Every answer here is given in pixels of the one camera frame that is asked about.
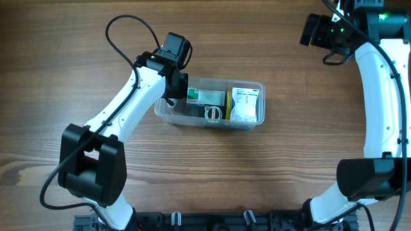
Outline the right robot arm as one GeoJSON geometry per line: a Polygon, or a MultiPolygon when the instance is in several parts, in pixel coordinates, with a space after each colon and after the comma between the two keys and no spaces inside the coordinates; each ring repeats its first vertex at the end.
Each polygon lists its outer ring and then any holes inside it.
{"type": "Polygon", "coordinates": [[[354,60],[365,103],[363,157],[344,159],[336,182],[305,204],[307,227],[341,222],[366,205],[398,197],[396,228],[410,190],[410,15],[383,1],[326,1],[332,16],[310,14],[300,43],[354,60]]]}

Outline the small green square box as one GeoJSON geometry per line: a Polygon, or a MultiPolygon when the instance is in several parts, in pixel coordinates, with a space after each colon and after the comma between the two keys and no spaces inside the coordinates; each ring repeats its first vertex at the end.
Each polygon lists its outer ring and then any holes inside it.
{"type": "Polygon", "coordinates": [[[204,107],[204,117],[212,122],[223,119],[223,110],[219,106],[206,105],[204,107]]]}

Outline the white plaster box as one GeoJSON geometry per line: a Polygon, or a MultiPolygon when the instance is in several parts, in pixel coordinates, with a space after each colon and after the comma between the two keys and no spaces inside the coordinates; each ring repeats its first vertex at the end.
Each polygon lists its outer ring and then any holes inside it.
{"type": "Polygon", "coordinates": [[[256,103],[258,96],[257,89],[233,87],[230,120],[255,123],[257,121],[256,103]]]}

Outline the blue VapoDrops lozenge box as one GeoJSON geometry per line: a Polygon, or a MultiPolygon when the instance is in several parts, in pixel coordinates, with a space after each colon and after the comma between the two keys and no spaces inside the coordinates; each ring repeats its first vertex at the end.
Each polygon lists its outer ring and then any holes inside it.
{"type": "Polygon", "coordinates": [[[232,102],[232,92],[228,90],[226,92],[226,103],[225,103],[225,119],[229,120],[231,118],[231,102],[232,102]]]}

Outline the white green medicine box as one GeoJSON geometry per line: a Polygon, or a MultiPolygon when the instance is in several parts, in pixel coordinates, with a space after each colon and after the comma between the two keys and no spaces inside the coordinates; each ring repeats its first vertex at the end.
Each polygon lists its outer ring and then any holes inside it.
{"type": "Polygon", "coordinates": [[[186,103],[193,106],[224,106],[225,91],[189,88],[186,103]]]}

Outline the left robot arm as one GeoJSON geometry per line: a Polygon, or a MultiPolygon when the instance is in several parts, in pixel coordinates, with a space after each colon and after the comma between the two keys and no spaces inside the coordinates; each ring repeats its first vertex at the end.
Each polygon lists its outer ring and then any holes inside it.
{"type": "Polygon", "coordinates": [[[123,188],[127,179],[125,144],[159,99],[185,98],[188,74],[182,70],[192,54],[189,40],[168,33],[164,44],[144,52],[115,98],[83,126],[70,124],[62,134],[58,184],[91,206],[105,228],[130,228],[134,209],[123,188]]]}

